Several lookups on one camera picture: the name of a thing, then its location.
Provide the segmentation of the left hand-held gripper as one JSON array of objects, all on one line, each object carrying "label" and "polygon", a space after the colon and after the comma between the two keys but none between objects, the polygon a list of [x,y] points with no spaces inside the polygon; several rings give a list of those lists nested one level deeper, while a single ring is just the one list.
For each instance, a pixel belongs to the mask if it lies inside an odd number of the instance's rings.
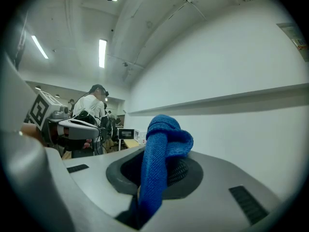
[{"label": "left hand-held gripper", "polygon": [[25,135],[44,146],[62,145],[70,151],[80,150],[86,139],[92,142],[100,136],[100,129],[89,114],[69,117],[69,109],[49,93],[39,91],[28,112],[32,123],[25,124]]}]

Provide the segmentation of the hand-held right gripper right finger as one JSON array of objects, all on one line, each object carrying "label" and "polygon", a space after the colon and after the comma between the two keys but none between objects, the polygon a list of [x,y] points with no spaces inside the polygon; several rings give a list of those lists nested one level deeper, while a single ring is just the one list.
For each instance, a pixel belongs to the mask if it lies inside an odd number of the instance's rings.
[{"label": "hand-held right gripper right finger", "polygon": [[200,185],[184,199],[164,200],[142,231],[244,232],[250,222],[229,191],[237,186],[244,186],[268,213],[280,205],[269,188],[236,165],[197,152],[188,156],[203,169]]}]

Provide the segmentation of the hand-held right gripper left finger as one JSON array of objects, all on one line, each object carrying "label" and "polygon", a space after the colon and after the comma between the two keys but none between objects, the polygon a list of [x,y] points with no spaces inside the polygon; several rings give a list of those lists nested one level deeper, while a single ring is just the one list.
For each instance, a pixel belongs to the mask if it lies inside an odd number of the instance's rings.
[{"label": "hand-held right gripper left finger", "polygon": [[114,218],[129,208],[132,195],[116,191],[106,177],[106,170],[114,161],[134,153],[140,148],[142,148],[141,145],[99,156],[67,159],[63,163],[67,168],[81,164],[88,166],[87,169],[71,173],[70,175],[96,206]]}]

